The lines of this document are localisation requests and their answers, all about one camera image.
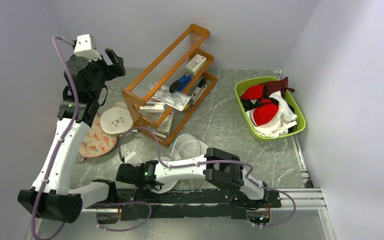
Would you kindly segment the red black bra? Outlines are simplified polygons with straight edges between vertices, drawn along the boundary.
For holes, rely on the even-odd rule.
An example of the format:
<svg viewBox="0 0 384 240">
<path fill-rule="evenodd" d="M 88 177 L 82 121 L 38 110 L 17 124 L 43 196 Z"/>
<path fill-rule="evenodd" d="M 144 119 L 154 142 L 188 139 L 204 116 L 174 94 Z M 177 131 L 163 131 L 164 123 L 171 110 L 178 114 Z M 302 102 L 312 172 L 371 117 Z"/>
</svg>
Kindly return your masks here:
<svg viewBox="0 0 384 240">
<path fill-rule="evenodd" d="M 270 122 L 279 110 L 279 101 L 270 97 L 268 87 L 258 84 L 248 88 L 240 101 L 246 112 L 249 112 L 255 126 L 262 126 Z"/>
</svg>

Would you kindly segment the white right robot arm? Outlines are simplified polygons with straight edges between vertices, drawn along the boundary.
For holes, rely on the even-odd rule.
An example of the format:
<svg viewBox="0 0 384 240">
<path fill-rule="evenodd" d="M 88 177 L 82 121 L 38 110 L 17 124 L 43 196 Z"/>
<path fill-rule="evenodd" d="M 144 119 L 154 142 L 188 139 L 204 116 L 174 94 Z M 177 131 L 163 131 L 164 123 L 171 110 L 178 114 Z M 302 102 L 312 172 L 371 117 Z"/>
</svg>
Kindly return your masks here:
<svg viewBox="0 0 384 240">
<path fill-rule="evenodd" d="M 252 170 L 252 165 L 240 161 L 238 156 L 211 147 L 205 154 L 184 160 L 158 158 L 136 166 L 123 163 L 115 179 L 156 194 L 171 191 L 178 181 L 205 180 L 221 190 L 240 191 L 255 207 L 262 207 L 269 194 L 263 182 L 251 176 Z"/>
</svg>

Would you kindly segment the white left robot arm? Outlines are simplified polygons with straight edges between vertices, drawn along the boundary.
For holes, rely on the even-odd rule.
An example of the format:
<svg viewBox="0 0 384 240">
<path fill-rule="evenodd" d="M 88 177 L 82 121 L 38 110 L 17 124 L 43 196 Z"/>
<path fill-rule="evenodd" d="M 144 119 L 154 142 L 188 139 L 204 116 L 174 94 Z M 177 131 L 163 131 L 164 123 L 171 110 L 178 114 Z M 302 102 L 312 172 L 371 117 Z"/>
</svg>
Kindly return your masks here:
<svg viewBox="0 0 384 240">
<path fill-rule="evenodd" d="M 81 144 L 101 106 L 99 98 L 105 83 L 126 74 L 124 61 L 111 48 L 111 60 L 88 60 L 73 54 L 66 62 L 62 102 L 57 129 L 41 172 L 30 189 L 20 190 L 17 201 L 34 219 L 73 223 L 81 210 L 101 203 L 114 207 L 119 200 L 114 181 L 96 179 L 85 187 L 70 189 L 70 178 Z"/>
</svg>

